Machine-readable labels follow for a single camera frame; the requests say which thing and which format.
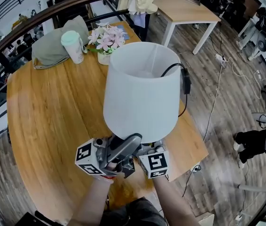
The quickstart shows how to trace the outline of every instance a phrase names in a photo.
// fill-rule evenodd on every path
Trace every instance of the wooden floor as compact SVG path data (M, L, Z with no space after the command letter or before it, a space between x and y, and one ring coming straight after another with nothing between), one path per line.
M12 146L5 131L0 135L0 218L13 226L26 213L36 208L19 174Z
M166 21L161 16L152 15L148 41L160 43L165 27ZM220 71L210 39L196 56L191 52L206 27L207 25L201 24L200 29L195 30L190 24L178 25L169 44L189 70L192 89L188 97L188 110L203 137ZM221 26L221 37L224 56L226 59L233 58L237 67L235 71L245 74L259 95L253 73L259 69L262 78L265 78L263 84L266 84L265 63L261 63L260 58L247 61L245 54L250 53L251 45L246 47L242 55L237 54L237 33L226 24ZM220 51L219 25L214 29L211 38L216 50ZM257 99L249 82L244 77L234 75L231 63L227 63L227 68L222 70L219 94L205 140L209 156L201 162L202 170L191 176L185 194L196 216L211 212L215 214L214 225L234 226L233 218L243 208L243 202L244 209L250 214L262 204L266 194L244 194L244 191L237 189L237 185L266 186L266 154L249 160L249 167L246 165L242 170L238 167L238 155L232 145L236 132L259 129L251 113L265 111L264 100ZM188 174L189 172L174 182L182 193ZM0 216L7 226L12 226L25 212L34 210L35 206L25 190L5 132L0 136Z

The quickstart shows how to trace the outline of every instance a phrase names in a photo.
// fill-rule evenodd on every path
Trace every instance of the human arm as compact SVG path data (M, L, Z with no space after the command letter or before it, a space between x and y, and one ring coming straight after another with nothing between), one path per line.
M67 226L96 226L101 222L112 180L98 176L84 195Z
M170 226L200 226L185 199L166 177L154 178L153 182L163 213Z

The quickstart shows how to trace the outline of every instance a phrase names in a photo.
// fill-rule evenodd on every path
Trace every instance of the wooden handrail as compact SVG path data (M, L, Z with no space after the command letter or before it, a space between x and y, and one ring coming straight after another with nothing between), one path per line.
M16 27L12 32L10 32L2 41L0 41L0 52L2 52L8 44L14 42L19 37L21 37L24 33L28 32L29 30L33 29L37 25L41 24L42 22L52 18L60 11L75 6L77 4L86 4L91 3L99 0L64 0L59 2L40 13L36 14L35 16L29 18L18 27Z

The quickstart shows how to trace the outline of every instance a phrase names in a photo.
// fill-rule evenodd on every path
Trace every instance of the white lampshade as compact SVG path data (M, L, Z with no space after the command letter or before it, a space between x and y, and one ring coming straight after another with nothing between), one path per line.
M167 47L136 42L114 51L110 58L104 100L109 129L125 139L142 135L142 143L167 136L178 120L180 66L163 72L179 57Z

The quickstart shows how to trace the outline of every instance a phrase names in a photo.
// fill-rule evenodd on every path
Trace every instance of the wooden tabletop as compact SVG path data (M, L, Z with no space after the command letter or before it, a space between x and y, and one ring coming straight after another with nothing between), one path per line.
M130 39L140 41L126 22ZM8 81L8 126L15 160L25 187L37 209L52 220L68 221L93 178L75 166L76 149L92 137L110 136L103 118L108 67L97 54L84 54L76 65L71 59L49 69L36 70L31 61ZM188 111L166 137L170 152L170 180L208 155ZM115 208L153 190L141 167L111 186Z
M154 0L154 4L171 22L220 21L220 18L203 4L198 6L187 0Z

